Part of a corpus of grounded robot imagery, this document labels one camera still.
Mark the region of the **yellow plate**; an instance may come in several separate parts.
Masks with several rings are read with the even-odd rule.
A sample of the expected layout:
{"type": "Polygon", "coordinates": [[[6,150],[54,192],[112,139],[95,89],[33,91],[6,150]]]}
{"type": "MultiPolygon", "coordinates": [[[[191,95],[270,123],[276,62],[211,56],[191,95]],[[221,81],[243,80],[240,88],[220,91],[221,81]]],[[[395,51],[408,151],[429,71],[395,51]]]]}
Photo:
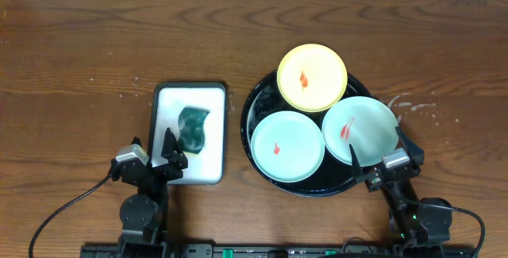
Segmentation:
{"type": "Polygon", "coordinates": [[[348,72],[344,61],[322,44],[302,44],[280,61],[277,86],[294,108],[314,113],[327,110],[344,95],[348,72]]]}

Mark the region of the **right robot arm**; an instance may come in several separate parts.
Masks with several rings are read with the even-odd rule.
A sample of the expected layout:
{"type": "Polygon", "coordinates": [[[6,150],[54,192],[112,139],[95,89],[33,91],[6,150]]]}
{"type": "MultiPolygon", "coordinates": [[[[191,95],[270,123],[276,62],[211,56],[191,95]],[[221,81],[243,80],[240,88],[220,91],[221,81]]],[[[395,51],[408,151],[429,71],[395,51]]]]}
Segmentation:
{"type": "Polygon", "coordinates": [[[424,163],[424,151],[397,127],[402,147],[381,159],[378,168],[365,172],[355,150],[352,156],[352,178],[364,183],[370,192],[382,191],[389,207],[392,230],[400,234],[391,246],[397,256],[444,257],[443,244],[450,239],[452,210],[442,198],[419,199],[411,184],[424,163]]]}

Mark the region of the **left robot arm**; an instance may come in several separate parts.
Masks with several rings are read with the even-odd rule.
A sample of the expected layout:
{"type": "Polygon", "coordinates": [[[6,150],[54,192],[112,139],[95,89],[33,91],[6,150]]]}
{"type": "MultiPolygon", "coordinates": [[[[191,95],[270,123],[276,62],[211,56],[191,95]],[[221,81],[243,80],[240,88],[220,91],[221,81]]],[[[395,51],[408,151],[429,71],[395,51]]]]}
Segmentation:
{"type": "Polygon", "coordinates": [[[181,179],[188,160],[175,135],[166,129],[162,151],[163,164],[152,166],[147,152],[136,137],[111,160],[108,172],[113,181],[137,188],[137,193],[121,205],[122,231],[118,257],[170,257],[174,251],[167,240],[167,183],[181,179]]]}

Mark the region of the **green sponge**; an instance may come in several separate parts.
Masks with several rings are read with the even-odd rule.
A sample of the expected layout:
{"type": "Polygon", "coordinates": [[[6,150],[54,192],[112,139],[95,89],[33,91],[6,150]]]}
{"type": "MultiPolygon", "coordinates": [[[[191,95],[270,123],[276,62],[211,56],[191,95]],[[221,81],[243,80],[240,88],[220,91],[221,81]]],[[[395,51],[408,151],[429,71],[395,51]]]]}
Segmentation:
{"type": "Polygon", "coordinates": [[[199,154],[204,148],[204,122],[210,112],[208,110],[184,107],[179,114],[179,147],[184,152],[199,154]]]}

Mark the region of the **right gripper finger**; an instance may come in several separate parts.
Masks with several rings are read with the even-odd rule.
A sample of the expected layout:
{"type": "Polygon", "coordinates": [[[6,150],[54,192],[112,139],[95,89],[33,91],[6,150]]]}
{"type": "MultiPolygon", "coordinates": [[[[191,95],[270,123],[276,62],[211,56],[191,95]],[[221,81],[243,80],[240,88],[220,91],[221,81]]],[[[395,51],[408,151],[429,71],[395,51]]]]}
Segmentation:
{"type": "Polygon", "coordinates": [[[398,126],[395,128],[399,140],[405,149],[410,161],[423,161],[423,150],[415,144],[398,126]]]}
{"type": "Polygon", "coordinates": [[[364,173],[362,171],[362,167],[360,166],[360,162],[356,156],[355,150],[353,146],[349,145],[349,150],[351,153],[351,167],[352,167],[352,178],[355,183],[362,183],[364,181],[364,173]]]}

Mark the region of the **light green plate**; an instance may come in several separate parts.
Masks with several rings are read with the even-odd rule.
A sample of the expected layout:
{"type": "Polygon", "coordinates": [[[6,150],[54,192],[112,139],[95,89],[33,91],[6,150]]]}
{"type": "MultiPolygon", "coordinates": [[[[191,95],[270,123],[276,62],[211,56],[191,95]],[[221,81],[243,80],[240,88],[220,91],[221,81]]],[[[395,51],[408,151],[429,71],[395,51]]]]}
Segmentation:
{"type": "Polygon", "coordinates": [[[279,111],[257,125],[250,149],[256,166],[268,178],[296,183],[309,178],[320,167],[325,142],[321,130],[309,117],[279,111]]]}
{"type": "Polygon", "coordinates": [[[321,132],[333,157],[350,165],[354,152],[360,166],[370,167],[395,150],[396,127],[396,117],[382,102],[353,96],[341,99],[326,112],[321,132]]]}

